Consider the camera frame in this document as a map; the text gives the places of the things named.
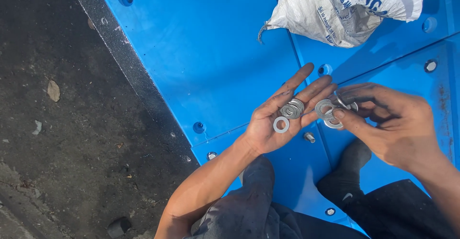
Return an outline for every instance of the concrete ground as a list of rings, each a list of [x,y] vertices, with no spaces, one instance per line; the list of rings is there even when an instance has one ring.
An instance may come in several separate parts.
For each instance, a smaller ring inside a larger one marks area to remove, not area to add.
[[[0,0],[0,239],[153,238],[198,167],[165,136],[77,0]]]

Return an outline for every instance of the forearm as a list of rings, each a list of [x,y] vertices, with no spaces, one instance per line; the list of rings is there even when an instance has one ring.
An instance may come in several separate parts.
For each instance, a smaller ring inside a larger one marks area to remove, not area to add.
[[[173,234],[184,234],[184,231],[178,231],[181,229],[189,232],[193,223],[222,197],[256,157],[257,154],[251,150],[244,138],[239,137],[218,157],[199,167],[172,194],[161,217],[155,239],[174,238]]]
[[[412,173],[460,237],[460,172],[442,155]]]

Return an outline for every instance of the hand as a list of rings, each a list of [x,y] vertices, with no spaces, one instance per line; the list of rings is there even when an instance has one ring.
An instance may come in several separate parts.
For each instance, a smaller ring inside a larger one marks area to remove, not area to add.
[[[348,86],[338,94],[345,104],[358,103],[359,111],[335,109],[334,117],[387,164],[418,173],[430,164],[445,162],[431,107],[422,97],[375,83]],[[377,123],[376,128],[366,123],[367,117]]]
[[[290,119],[289,129],[286,132],[277,133],[273,130],[273,122],[281,116],[279,108],[292,99],[295,89],[311,74],[313,69],[312,63],[304,65],[270,99],[254,111],[241,139],[248,143],[257,155],[269,153],[284,146],[302,128],[318,119],[312,110],[320,100],[325,99],[337,89],[336,84],[331,84],[331,76],[318,78],[295,96],[304,103],[304,115],[298,119]],[[279,128],[284,128],[284,122],[278,123]]]

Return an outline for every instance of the left hand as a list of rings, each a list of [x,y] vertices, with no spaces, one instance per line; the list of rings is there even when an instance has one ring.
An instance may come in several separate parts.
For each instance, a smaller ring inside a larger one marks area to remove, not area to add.
[[[284,133],[273,130],[273,122],[281,113],[279,108],[286,105],[293,97],[295,89],[311,74],[314,69],[312,63],[304,65],[291,77],[270,99],[265,101],[254,111],[251,121],[241,136],[257,155],[269,153],[287,144],[297,133],[310,123],[318,119],[312,111],[316,104],[327,98],[337,89],[331,76],[322,76],[300,91],[295,98],[304,103],[304,115],[298,119],[289,120],[289,129]]]

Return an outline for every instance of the fingernail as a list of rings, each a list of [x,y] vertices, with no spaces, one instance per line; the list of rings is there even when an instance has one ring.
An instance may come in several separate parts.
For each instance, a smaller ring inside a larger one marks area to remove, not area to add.
[[[343,111],[342,109],[335,109],[334,111],[332,111],[332,115],[334,115],[336,119],[341,120],[345,117],[345,111]]]

